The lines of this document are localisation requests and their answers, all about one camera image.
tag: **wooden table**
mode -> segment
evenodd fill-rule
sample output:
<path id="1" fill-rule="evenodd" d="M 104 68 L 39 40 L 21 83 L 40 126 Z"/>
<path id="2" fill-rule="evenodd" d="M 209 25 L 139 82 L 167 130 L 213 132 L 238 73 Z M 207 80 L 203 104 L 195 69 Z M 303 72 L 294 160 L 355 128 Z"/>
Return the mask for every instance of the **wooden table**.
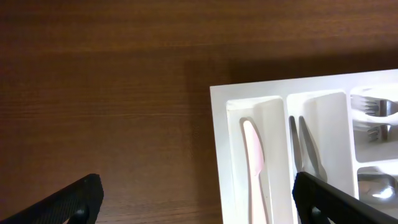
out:
<path id="1" fill-rule="evenodd" d="M 209 86 L 397 68 L 395 0 L 0 2 L 0 219 L 89 173 L 98 222 L 221 223 Z"/>

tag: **spoon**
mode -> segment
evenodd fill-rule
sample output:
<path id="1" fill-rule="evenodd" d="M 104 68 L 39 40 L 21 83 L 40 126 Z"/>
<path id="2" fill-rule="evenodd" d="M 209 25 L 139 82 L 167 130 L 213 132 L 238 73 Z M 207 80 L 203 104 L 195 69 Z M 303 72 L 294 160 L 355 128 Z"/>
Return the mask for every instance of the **spoon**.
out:
<path id="1" fill-rule="evenodd" d="M 385 204 L 397 198 L 398 182 L 393 176 L 378 172 L 358 174 L 359 200 Z"/>

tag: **white cutlery tray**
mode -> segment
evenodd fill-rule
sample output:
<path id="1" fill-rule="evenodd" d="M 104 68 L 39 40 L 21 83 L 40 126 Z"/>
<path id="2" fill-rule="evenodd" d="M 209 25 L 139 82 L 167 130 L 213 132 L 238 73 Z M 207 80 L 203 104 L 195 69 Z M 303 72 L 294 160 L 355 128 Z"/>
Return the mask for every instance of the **white cutlery tray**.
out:
<path id="1" fill-rule="evenodd" d="M 398 96 L 398 70 L 211 86 L 224 223 L 249 224 L 243 117 L 252 118 L 263 145 L 260 177 L 268 223 L 298 223 L 289 116 L 295 116 L 297 127 L 299 116 L 306 120 L 330 185 L 358 198 L 358 171 L 376 169 L 398 177 L 398 141 L 371 144 L 366 132 L 354 133 L 351 94 L 365 88 L 390 88 Z M 309 164 L 308 158 L 302 160 Z M 376 208 L 398 218 L 398 203 Z"/>

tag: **pink plastic knife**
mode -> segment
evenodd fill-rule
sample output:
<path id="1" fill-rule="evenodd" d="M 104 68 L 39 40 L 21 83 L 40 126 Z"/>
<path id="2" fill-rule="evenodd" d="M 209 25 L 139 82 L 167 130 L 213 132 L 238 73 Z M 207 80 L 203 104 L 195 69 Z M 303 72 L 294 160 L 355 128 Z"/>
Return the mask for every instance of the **pink plastic knife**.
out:
<path id="1" fill-rule="evenodd" d="M 243 122 L 244 138 L 248 150 L 249 173 L 251 186 L 251 223 L 266 224 L 266 213 L 264 202 L 262 201 L 260 172 L 264 167 L 264 156 L 259 136 L 254 129 L 253 124 L 245 120 Z"/>

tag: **knife handle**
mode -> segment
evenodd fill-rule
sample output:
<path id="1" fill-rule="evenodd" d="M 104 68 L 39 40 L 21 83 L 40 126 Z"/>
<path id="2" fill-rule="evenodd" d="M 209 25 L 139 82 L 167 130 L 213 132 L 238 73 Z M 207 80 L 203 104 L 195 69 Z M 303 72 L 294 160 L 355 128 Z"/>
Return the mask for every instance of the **knife handle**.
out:
<path id="1" fill-rule="evenodd" d="M 266 212 L 262 201 L 260 176 L 251 177 L 251 224 L 266 224 Z"/>

